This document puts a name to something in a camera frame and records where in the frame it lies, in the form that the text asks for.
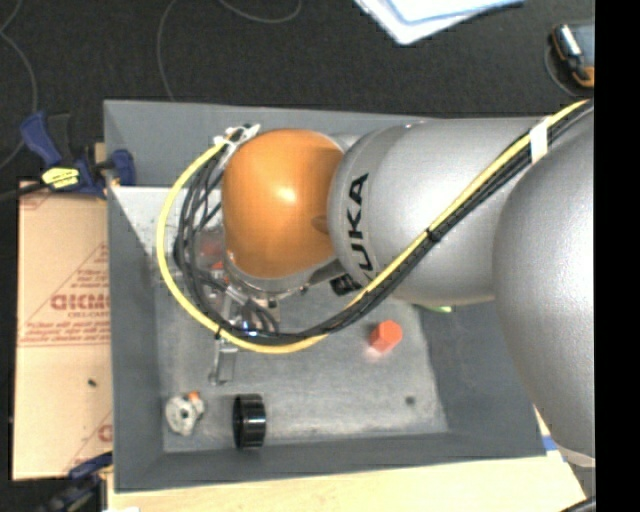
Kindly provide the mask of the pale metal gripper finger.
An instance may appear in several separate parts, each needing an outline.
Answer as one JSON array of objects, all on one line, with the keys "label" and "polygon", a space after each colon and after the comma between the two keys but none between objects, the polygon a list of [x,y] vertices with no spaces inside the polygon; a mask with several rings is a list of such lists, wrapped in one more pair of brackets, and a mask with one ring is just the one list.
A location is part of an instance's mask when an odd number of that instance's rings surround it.
[{"label": "pale metal gripper finger", "polygon": [[221,386],[234,380],[238,351],[235,345],[222,343],[215,346],[213,366],[208,377],[210,385]]}]

